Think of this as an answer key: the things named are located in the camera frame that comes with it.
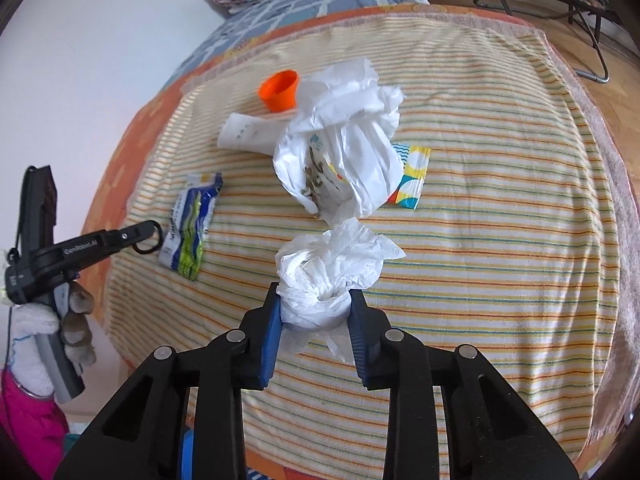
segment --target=white plastic bag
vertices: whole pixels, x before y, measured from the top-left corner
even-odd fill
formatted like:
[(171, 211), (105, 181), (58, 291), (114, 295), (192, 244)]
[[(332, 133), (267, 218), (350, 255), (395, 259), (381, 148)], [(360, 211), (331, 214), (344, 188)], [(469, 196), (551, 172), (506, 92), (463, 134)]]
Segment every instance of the white plastic bag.
[(301, 235), (276, 254), (280, 277), (281, 318), (285, 323), (280, 347), (302, 352), (312, 336), (324, 339), (332, 353), (353, 361), (346, 319), (350, 288), (366, 289), (380, 277), (384, 260), (404, 257), (404, 251), (350, 218), (321, 235)]
[(398, 127), (398, 87), (378, 86), (366, 58), (300, 81), (299, 113), (273, 154), (284, 188), (329, 226), (366, 218), (398, 188), (402, 161), (389, 139)]

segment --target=black ring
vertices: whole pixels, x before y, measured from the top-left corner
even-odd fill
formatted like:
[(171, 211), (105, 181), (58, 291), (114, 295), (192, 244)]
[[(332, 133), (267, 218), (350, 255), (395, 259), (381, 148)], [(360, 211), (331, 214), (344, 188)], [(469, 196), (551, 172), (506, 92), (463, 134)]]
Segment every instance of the black ring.
[(136, 251), (138, 254), (155, 253), (162, 246), (162, 242), (164, 242), (164, 234), (162, 233), (162, 228), (160, 227), (160, 224), (155, 220), (149, 220), (149, 221), (154, 225), (154, 227), (158, 231), (158, 243), (153, 247), (151, 247), (150, 249), (140, 249), (138, 247), (138, 244), (133, 244), (133, 250)]

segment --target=white glove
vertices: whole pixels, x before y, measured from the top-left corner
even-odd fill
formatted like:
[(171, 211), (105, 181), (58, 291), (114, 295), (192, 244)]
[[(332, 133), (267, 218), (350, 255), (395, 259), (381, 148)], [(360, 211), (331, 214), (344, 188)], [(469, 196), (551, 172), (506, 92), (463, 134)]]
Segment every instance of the white glove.
[[(61, 336), (66, 356), (83, 367), (95, 363), (92, 334), (84, 315), (93, 309), (92, 295), (76, 282), (70, 283), (69, 312), (62, 320)], [(40, 359), (33, 335), (53, 334), (60, 330), (58, 316), (50, 307), (39, 303), (14, 306), (9, 334), (8, 313), (9, 306), (0, 304), (0, 364), (4, 364), (9, 339), (8, 367), (15, 381), (34, 396), (50, 397), (53, 384)]]

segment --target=orange plastic cap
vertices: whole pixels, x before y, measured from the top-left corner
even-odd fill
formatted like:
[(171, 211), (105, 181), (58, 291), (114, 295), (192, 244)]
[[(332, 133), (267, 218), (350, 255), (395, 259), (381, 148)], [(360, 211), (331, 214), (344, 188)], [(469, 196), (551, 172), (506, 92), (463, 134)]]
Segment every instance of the orange plastic cap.
[(271, 112), (283, 112), (296, 107), (296, 88), (300, 77), (295, 70), (278, 72), (258, 89), (258, 97)]

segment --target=striped cloth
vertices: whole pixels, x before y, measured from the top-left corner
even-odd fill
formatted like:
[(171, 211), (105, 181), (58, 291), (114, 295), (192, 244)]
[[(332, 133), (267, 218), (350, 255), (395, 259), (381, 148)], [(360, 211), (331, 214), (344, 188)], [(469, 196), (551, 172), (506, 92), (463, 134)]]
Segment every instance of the striped cloth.
[[(596, 143), (535, 34), (385, 16), (289, 36), (200, 79), (161, 135), (126, 219), (166, 226), (187, 175), (221, 171), (198, 281), (149, 256), (115, 255), (111, 340), (134, 364), (161, 344), (206, 344), (262, 303), (284, 242), (326, 228), (282, 189), (268, 157), (219, 150), (216, 138), (233, 111), (265, 115), (255, 89), (271, 73), (313, 72), (345, 53), (369, 57), (380, 84), (405, 93), (394, 141), (432, 150), (417, 209), (386, 206), (365, 220), (407, 254), (385, 263), (367, 302), (431, 346), (478, 346), (576, 456), (616, 321), (618, 240)], [(380, 477), (388, 395), (366, 392), (320, 343), (280, 356), (270, 387), (243, 397), (250, 449), (321, 478)]]

